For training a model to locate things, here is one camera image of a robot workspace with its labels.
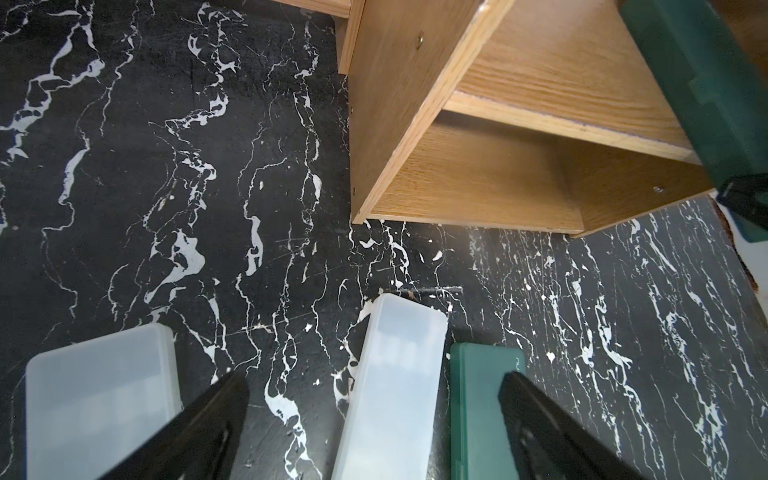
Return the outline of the right translucent white pencil case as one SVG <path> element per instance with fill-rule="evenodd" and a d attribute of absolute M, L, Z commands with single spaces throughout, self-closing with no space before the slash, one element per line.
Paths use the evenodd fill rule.
<path fill-rule="evenodd" d="M 374 302 L 334 479 L 425 479 L 448 320 L 386 293 Z"/>

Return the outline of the left translucent white pencil case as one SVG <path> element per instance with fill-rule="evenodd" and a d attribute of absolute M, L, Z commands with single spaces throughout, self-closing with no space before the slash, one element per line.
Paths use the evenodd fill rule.
<path fill-rule="evenodd" d="M 98 479 L 182 409 L 172 330 L 153 323 L 34 356 L 26 476 Z"/>

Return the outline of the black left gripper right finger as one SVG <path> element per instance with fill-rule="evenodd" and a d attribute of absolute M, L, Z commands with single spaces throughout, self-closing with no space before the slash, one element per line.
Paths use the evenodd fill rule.
<path fill-rule="evenodd" d="M 522 373 L 504 375 L 498 400 L 520 479 L 642 477 Z"/>

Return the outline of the dark green pencil case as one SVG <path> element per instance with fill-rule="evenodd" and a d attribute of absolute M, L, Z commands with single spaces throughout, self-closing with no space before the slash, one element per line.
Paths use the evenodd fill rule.
<path fill-rule="evenodd" d="M 620 15 L 717 193 L 733 176 L 767 174 L 767 83 L 715 7 L 632 0 Z M 729 212 L 748 242 L 766 241 Z"/>
<path fill-rule="evenodd" d="M 526 370 L 524 352 L 455 343 L 449 366 L 451 477 L 517 479 L 498 395 L 506 374 Z"/>

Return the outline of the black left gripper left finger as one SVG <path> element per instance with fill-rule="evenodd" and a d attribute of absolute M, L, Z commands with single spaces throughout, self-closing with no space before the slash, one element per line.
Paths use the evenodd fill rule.
<path fill-rule="evenodd" d="M 228 479 L 246 419 L 245 376 L 229 372 L 102 477 Z"/>

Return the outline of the translucent white pencil case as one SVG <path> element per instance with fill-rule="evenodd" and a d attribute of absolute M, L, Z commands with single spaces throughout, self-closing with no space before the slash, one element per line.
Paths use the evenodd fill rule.
<path fill-rule="evenodd" d="M 34 356 L 26 476 L 98 479 L 182 409 L 172 330 L 153 323 Z"/>
<path fill-rule="evenodd" d="M 334 479 L 425 479 L 448 320 L 386 293 L 374 302 Z"/>

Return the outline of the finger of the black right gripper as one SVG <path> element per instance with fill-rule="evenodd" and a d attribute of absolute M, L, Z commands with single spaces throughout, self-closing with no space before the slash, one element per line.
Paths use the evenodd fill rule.
<path fill-rule="evenodd" d="M 733 176 L 718 190 L 716 201 L 742 219 L 767 229 L 767 174 Z"/>

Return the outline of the wooden three-tier shelf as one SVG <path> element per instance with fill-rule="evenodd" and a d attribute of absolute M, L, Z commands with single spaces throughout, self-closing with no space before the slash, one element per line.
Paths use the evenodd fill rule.
<path fill-rule="evenodd" d="M 349 88 L 350 219 L 588 235 L 717 193 L 625 1 L 309 1 Z M 767 5 L 708 1 L 767 83 Z"/>

